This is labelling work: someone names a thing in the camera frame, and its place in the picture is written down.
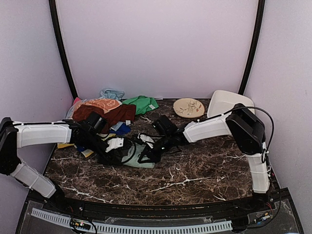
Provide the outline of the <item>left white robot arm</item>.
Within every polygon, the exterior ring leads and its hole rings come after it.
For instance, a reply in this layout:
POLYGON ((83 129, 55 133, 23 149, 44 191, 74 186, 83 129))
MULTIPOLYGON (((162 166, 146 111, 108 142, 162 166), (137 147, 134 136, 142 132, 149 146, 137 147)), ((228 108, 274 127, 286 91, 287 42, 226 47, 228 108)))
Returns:
POLYGON ((49 178, 29 166, 18 155, 18 150, 41 145, 74 144, 93 151, 109 164, 119 164, 109 154, 124 145, 121 137, 104 139, 100 136, 106 120, 92 112, 83 121, 64 119, 56 122, 14 122, 5 117, 0 123, 0 173, 15 178, 18 182, 49 199, 57 212, 63 213, 69 208, 69 202, 63 198, 63 191, 49 178))

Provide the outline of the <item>mint green panda towel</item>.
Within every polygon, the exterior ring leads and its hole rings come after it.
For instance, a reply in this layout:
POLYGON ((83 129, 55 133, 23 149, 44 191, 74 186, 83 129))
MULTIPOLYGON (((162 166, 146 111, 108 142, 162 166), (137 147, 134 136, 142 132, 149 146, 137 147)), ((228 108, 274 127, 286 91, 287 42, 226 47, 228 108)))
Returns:
POLYGON ((134 168, 153 169, 155 163, 138 163, 139 154, 144 149, 145 145, 139 145, 135 143, 135 146, 131 146, 126 156, 122 158, 122 164, 134 168))

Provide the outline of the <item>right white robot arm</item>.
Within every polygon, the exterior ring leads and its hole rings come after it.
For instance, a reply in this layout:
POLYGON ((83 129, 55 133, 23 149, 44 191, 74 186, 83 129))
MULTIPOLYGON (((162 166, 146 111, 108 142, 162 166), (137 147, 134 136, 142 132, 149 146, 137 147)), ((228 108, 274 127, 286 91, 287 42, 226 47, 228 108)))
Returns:
POLYGON ((152 126, 160 134, 156 142, 144 140, 144 150, 139 155, 139 163, 158 163, 161 156, 173 147, 218 136, 232 136, 247 159, 256 194, 249 200, 249 208, 260 211, 268 203, 265 193, 270 187, 266 154, 265 125, 252 112, 254 107, 237 103, 232 109, 209 117, 206 120, 191 121, 180 127, 162 115, 152 126))

